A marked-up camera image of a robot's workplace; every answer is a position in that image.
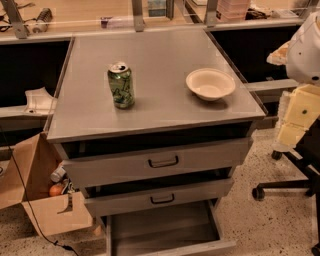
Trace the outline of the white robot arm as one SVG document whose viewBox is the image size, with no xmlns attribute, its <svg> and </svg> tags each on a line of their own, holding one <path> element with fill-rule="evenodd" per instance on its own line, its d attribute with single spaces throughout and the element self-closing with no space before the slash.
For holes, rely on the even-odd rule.
<svg viewBox="0 0 320 256">
<path fill-rule="evenodd" d="M 286 53 L 287 76 L 299 83 L 280 103 L 285 112 L 273 144 L 275 150 L 288 152 L 320 116 L 320 13 L 312 13 L 291 38 Z"/>
</svg>

